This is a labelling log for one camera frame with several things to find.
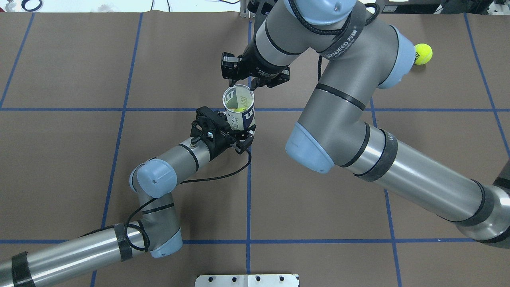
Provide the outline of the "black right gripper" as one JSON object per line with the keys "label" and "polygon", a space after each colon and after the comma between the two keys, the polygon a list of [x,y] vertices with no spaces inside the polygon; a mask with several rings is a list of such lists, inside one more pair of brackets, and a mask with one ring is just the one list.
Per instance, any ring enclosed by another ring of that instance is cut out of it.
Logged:
{"label": "black right gripper", "polygon": [[241,56],[222,53],[222,77],[233,87],[238,81],[254,77],[250,90],[266,86],[273,88],[290,80],[289,67],[279,67],[268,62],[259,52],[256,43],[250,42]]}

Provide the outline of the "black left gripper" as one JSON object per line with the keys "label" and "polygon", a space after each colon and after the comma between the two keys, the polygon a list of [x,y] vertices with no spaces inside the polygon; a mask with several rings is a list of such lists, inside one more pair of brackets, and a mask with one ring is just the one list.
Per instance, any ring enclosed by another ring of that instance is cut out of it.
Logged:
{"label": "black left gripper", "polygon": [[210,160],[215,159],[232,145],[237,154],[245,152],[253,143],[256,127],[257,125],[252,125],[247,130],[204,128],[203,142],[209,150]]}

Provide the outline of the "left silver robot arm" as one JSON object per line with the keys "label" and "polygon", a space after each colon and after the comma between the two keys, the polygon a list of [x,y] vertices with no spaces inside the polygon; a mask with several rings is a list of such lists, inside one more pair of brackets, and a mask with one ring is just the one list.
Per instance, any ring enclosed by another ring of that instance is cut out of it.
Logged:
{"label": "left silver robot arm", "polygon": [[124,221],[1,261],[2,287],[50,287],[144,253],[176,253],[183,239],[172,192],[227,149],[248,152],[254,130],[194,122],[189,138],[133,169],[129,186],[140,205]]}

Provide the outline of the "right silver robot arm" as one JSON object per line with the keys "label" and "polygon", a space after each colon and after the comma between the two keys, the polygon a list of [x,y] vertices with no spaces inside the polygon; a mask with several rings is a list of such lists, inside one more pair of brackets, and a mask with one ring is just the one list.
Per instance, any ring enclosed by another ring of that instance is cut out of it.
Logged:
{"label": "right silver robot arm", "polygon": [[357,0],[279,0],[244,52],[222,54],[222,76],[253,77],[252,89],[285,83],[309,48],[328,60],[286,143],[321,174],[337,165],[450,221],[468,238],[508,248],[509,165],[493,185],[468,179],[361,120],[375,89],[398,84],[415,47]]}

